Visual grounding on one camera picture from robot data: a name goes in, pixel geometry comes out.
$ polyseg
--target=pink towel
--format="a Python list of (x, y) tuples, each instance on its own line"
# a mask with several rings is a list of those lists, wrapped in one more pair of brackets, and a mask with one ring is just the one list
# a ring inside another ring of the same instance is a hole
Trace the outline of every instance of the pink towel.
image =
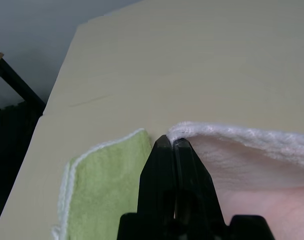
[(235, 214), (262, 215), (276, 240), (304, 240), (304, 134), (182, 122), (167, 136), (190, 141), (227, 224)]

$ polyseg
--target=towel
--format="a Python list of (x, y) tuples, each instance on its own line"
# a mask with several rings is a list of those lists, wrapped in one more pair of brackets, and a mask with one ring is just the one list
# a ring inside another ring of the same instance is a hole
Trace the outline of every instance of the towel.
[(138, 129), (70, 160), (60, 187), (54, 239), (115, 240), (120, 217), (136, 212), (139, 177), (150, 152), (147, 132)]
[[(205, 122), (169, 129), (186, 138), (213, 178), (224, 220), (262, 215), (277, 240), (304, 240), (304, 134)], [(99, 144), (65, 168), (60, 240), (115, 240), (120, 217), (136, 212), (139, 176), (151, 151), (144, 129)]]
[(261, 215), (276, 240), (304, 240), (304, 134), (182, 122), (167, 136), (190, 141), (226, 224), (236, 214)]

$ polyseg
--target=white wall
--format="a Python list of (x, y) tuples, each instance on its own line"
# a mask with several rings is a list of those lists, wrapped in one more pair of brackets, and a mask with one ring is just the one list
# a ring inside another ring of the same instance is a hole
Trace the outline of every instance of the white wall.
[[(76, 27), (138, 1), (0, 0), (0, 52), (23, 80), (47, 101)], [(21, 101), (0, 79), (0, 108)]]

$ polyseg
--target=green towel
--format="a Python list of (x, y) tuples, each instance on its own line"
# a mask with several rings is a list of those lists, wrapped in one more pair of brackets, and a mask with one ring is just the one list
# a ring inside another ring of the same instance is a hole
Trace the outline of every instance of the green towel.
[(66, 166), (57, 240), (116, 240), (120, 217), (136, 212), (139, 177), (151, 152), (147, 132), (99, 144)]

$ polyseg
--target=black table leg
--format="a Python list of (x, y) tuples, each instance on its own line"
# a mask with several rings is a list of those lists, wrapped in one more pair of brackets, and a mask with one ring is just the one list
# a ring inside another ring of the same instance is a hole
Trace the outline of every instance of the black table leg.
[(35, 92), (23, 81), (23, 79), (7, 64), (4, 59), (0, 60), (1, 78), (7, 82), (28, 104), (42, 115), (45, 103)]

